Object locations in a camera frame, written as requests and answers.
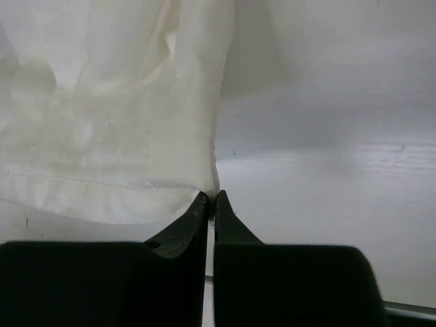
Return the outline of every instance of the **black object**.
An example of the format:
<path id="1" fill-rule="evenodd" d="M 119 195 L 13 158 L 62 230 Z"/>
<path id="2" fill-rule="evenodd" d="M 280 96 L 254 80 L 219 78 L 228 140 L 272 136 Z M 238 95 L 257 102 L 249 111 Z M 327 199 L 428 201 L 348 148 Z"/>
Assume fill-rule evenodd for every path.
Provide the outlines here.
<path id="1" fill-rule="evenodd" d="M 382 302 L 359 250 L 265 245 L 224 191 L 144 243 L 1 245 L 0 326 L 201 326 L 213 214 L 216 326 L 434 326 Z"/>
<path id="2" fill-rule="evenodd" d="M 201 326 L 207 197 L 144 243 L 0 247 L 0 326 Z"/>
<path id="3" fill-rule="evenodd" d="M 216 326 L 389 326 L 369 263 L 351 247 L 265 245 L 221 196 Z"/>

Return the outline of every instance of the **white fabric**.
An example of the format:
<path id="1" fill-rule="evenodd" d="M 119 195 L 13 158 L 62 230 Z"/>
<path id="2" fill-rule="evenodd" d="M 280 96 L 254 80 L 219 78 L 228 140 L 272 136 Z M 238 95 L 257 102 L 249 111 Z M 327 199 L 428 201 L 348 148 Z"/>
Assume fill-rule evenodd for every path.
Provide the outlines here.
<path id="1" fill-rule="evenodd" d="M 213 197 L 232 23 L 232 0 L 0 1 L 2 196 L 106 223 Z"/>

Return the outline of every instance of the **white surface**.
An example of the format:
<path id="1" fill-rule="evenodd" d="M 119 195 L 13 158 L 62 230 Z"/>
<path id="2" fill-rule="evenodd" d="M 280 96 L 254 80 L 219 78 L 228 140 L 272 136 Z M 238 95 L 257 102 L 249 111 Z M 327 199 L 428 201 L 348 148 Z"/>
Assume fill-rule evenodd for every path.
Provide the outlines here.
<path id="1" fill-rule="evenodd" d="M 232 0 L 0 6 L 1 196 L 114 224 L 215 196 Z"/>
<path id="2" fill-rule="evenodd" d="M 216 141 L 221 188 L 262 240 L 355 245 L 386 300 L 430 307 L 434 17 L 434 0 L 238 0 Z"/>

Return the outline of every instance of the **white cloth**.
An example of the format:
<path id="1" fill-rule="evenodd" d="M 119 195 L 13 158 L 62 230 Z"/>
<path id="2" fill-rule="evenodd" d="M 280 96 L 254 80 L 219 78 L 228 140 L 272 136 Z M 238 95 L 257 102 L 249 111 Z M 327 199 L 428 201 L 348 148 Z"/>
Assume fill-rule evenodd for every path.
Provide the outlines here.
<path id="1" fill-rule="evenodd" d="M 105 223 L 213 197 L 232 23 L 233 0 L 3 0 L 2 197 Z"/>

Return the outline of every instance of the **white wall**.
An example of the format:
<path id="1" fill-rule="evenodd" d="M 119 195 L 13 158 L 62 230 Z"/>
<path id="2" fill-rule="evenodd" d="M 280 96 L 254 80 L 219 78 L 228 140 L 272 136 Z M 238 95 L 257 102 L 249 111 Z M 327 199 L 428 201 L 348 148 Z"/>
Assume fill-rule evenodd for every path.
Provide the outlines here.
<path id="1" fill-rule="evenodd" d="M 348 244 L 436 307 L 436 1 L 236 0 L 221 187 L 271 243 Z"/>

